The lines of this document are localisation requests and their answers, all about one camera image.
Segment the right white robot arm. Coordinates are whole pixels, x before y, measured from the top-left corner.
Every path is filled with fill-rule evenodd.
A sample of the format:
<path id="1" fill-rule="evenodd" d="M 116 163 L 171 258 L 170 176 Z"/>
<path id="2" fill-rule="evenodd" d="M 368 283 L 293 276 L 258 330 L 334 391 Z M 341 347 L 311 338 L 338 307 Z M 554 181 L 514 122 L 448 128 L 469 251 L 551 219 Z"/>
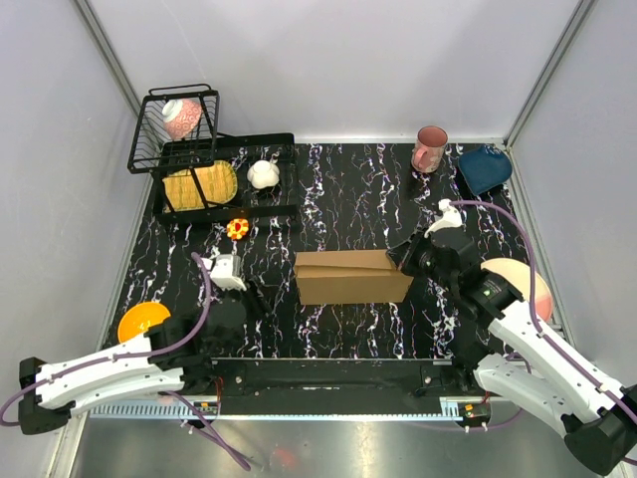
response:
<path id="1" fill-rule="evenodd" d="M 597 475 L 609 475 L 627 458 L 636 446 L 635 386 L 604 373 L 533 314 L 514 284 L 482 266 L 462 230 L 417 231 L 387 257 L 401 273 L 443 287 L 462 322 L 488 331 L 530 365 L 516 370 L 479 341 L 457 346 L 451 374 L 458 391 L 481 388 L 513 402 L 552 428 Z"/>

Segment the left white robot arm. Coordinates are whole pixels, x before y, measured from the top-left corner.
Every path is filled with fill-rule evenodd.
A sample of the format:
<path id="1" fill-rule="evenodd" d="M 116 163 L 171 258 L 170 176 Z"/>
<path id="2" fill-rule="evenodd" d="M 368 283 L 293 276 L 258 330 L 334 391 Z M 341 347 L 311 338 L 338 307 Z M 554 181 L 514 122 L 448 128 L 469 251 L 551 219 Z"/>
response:
<path id="1" fill-rule="evenodd" d="M 224 292 L 205 319 L 198 310 L 169 317 L 147 332 L 95 354 L 58 363 L 25 358 L 19 365 L 24 395 L 18 426 L 25 435 L 44 434 L 103 403 L 177 391 L 202 394 L 221 381 L 213 360 L 232 355 L 244 327 L 273 310 L 250 280 L 244 291 Z"/>

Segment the brown cardboard box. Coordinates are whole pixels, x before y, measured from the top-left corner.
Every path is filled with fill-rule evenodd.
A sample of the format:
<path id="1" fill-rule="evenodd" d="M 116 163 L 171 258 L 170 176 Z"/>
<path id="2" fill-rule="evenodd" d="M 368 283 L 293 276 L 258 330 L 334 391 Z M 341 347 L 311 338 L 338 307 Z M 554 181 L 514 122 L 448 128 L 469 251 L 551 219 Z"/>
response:
<path id="1" fill-rule="evenodd" d="M 294 271 L 305 306 L 400 303 L 413 282 L 385 250 L 299 252 Z"/>

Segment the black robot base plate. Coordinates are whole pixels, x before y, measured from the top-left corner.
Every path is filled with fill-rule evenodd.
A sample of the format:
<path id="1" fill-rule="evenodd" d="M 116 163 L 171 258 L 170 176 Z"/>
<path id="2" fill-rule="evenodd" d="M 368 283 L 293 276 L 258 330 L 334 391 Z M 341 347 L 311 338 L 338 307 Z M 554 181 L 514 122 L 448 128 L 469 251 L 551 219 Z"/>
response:
<path id="1" fill-rule="evenodd" d="M 467 372 L 433 359 L 217 358 L 184 379 L 180 394 L 219 395 L 225 418 L 453 418 L 454 402 L 485 396 Z"/>

